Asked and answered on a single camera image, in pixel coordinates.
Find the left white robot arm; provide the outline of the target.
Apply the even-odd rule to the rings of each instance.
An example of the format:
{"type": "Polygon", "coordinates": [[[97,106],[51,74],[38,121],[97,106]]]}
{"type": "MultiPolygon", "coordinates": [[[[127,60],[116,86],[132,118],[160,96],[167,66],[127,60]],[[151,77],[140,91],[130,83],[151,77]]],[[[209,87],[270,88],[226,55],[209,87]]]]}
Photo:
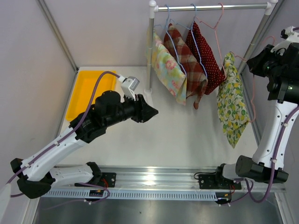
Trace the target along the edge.
{"type": "Polygon", "coordinates": [[[86,146],[106,133],[108,127],[132,119],[145,123],[158,114],[158,110],[146,103],[142,94],[135,99],[121,96],[115,91],[106,91],[95,99],[87,116],[79,114],[68,128],[41,152],[27,159],[13,159],[10,164],[17,174],[21,193],[30,199],[48,193],[54,187],[74,184],[103,186],[102,171],[95,162],[82,166],[56,168],[56,165],[75,150],[86,146]]]}

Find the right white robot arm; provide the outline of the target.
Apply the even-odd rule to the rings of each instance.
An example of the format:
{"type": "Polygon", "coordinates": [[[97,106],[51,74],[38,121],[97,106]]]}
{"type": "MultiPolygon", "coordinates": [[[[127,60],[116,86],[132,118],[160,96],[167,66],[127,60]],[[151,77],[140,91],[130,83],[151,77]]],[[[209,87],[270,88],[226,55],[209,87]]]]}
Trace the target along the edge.
{"type": "Polygon", "coordinates": [[[199,173],[200,189],[241,189],[237,180],[251,179],[271,186],[284,183],[286,145],[294,121],[299,115],[299,44],[267,45],[247,61],[250,72],[267,77],[269,113],[256,152],[252,157],[239,156],[235,164],[221,164],[212,173],[199,173]]]}

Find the red polka dot skirt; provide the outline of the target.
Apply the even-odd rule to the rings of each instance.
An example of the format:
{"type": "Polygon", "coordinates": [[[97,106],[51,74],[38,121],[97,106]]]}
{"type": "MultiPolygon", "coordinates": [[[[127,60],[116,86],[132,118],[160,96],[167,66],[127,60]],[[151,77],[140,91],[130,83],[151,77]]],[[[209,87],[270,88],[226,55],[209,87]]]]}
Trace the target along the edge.
{"type": "Polygon", "coordinates": [[[225,73],[218,66],[213,51],[205,37],[201,34],[196,22],[193,23],[192,28],[189,30],[185,43],[203,68],[208,79],[205,94],[209,95],[225,81],[225,73]]]}

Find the lemon print cloth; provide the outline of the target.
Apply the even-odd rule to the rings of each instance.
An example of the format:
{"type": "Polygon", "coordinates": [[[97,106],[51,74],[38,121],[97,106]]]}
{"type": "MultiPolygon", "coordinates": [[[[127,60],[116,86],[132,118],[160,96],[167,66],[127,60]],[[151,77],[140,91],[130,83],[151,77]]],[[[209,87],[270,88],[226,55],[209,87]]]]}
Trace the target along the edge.
{"type": "Polygon", "coordinates": [[[235,147],[243,131],[250,122],[244,101],[242,81],[235,67],[235,56],[229,52],[223,60],[226,80],[222,82],[217,94],[217,112],[224,135],[235,147]]]}

